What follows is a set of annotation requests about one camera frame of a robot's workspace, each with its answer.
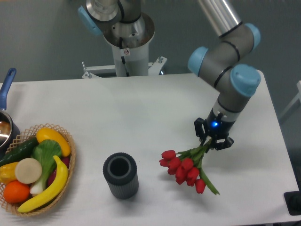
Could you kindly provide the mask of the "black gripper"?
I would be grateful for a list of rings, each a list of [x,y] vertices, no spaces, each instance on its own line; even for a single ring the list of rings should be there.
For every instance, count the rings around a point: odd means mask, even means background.
[[[234,140],[229,137],[229,131],[238,119],[240,112],[230,112],[223,108],[212,108],[204,120],[197,118],[194,121],[196,136],[204,144],[207,137],[212,138],[210,149],[222,150],[230,148]]]

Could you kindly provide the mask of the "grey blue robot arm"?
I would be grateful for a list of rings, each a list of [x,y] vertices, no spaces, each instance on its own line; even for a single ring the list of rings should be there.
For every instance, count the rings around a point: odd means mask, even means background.
[[[207,19],[220,38],[213,50],[197,48],[188,60],[188,69],[219,91],[206,119],[194,122],[202,144],[211,138],[209,147],[229,148],[229,131],[256,92],[261,76],[240,59],[253,51],[261,40],[253,24],[245,24],[226,0],[199,2]],[[88,0],[78,8],[84,26],[94,35],[102,35],[111,45],[118,77],[150,75],[149,43],[154,37],[152,19],[141,11],[138,0]]]

